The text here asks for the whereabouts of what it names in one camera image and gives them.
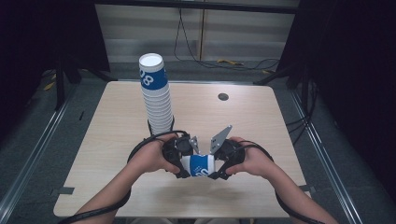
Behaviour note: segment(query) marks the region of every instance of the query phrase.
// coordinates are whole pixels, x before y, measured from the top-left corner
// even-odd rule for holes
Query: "tabletop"
[[[229,99],[222,101],[219,94]],[[297,185],[304,176],[270,87],[234,84],[170,83],[174,130],[197,135],[209,154],[210,138],[228,125],[264,147]],[[65,187],[54,207],[59,217],[74,215],[126,164],[131,150],[149,137],[140,82],[109,82],[81,143]],[[223,161],[216,162],[219,169]],[[288,217],[265,179],[240,173],[228,180],[176,179],[164,170],[142,175],[117,217]]]

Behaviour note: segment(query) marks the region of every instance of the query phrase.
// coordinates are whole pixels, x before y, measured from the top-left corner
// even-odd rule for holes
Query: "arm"
[[[173,136],[173,134],[165,135],[162,137],[162,140],[166,142]],[[163,158],[163,141],[153,141],[143,146],[102,190],[77,211],[77,214],[118,202],[143,173],[154,172],[159,169],[164,169],[174,174],[178,173],[179,169]],[[81,220],[77,223],[112,223],[116,213],[117,211],[112,211],[101,216]]]
[[[240,137],[232,137],[231,139],[236,142],[244,141]],[[247,148],[245,161],[226,170],[229,175],[238,172],[248,172],[251,175],[259,175],[267,179],[282,201],[293,211],[326,224],[337,223],[328,212],[300,190],[294,181],[259,149]],[[302,223],[294,217],[291,219],[293,223]]]

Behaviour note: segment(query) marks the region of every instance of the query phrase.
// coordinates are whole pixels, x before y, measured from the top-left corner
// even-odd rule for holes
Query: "round hole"
[[[229,97],[226,93],[220,93],[218,97],[221,101],[226,101],[229,99]]]

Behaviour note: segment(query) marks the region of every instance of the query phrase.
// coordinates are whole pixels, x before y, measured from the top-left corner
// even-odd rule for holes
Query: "person's left hand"
[[[159,137],[161,140],[154,140],[142,148],[128,162],[128,165],[131,164],[135,169],[138,169],[139,173],[142,175],[143,173],[154,172],[160,169],[164,169],[173,174],[177,174],[180,172],[180,169],[176,167],[174,164],[170,163],[163,157],[163,143],[170,140],[173,137],[177,137],[177,135],[171,133],[164,136]]]

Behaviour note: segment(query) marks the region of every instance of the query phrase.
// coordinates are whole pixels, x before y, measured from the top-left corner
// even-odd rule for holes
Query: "metal frame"
[[[332,164],[332,160],[330,159],[329,154],[327,154],[326,148],[323,146],[323,143],[319,138],[314,124],[311,121],[307,122],[307,120],[305,119],[306,115],[302,107],[302,101],[300,99],[300,96],[298,95],[297,91],[291,91],[291,96],[293,98],[293,102],[297,107],[300,117],[303,119],[303,122],[305,124],[305,130],[307,131],[309,138],[311,139],[312,144],[314,145],[314,148],[318,153],[318,157],[323,165],[327,177],[329,177],[332,188],[337,195],[338,200],[340,201],[340,204],[344,209],[344,212],[346,213],[346,217],[349,223],[361,224],[362,221],[361,217],[359,216],[358,210],[353,203],[352,198],[349,196],[349,193],[347,192],[347,189],[344,186],[344,183],[342,182],[340,176],[335,170]]]
[[[58,124],[61,122],[62,117],[64,116],[64,112],[70,102],[70,99],[74,95],[77,86],[72,86],[71,90],[66,98],[65,102],[60,106],[60,108],[54,112],[52,115],[49,124],[47,125],[44,132],[41,134],[40,139],[35,145],[32,153],[30,154],[27,162],[23,165],[21,171],[19,172],[17,178],[12,183],[11,187],[8,189],[7,193],[3,197],[0,202],[0,224],[6,224],[9,217],[12,214],[12,211],[15,208],[18,200],[23,194],[24,189],[26,188],[30,177],[32,176],[35,168],[38,165],[41,157],[44,155],[44,152],[47,148],[48,143],[50,142],[51,137],[56,131]]]
[[[299,12],[310,12],[314,9],[301,9],[298,7],[271,7],[247,4],[229,4],[214,2],[195,2],[195,1],[174,1],[174,0],[81,0],[67,1],[71,3],[115,5],[115,6],[137,6],[137,7],[179,7],[194,9],[213,9],[225,11],[248,11],[248,12],[266,12],[266,13],[282,13],[296,14]]]

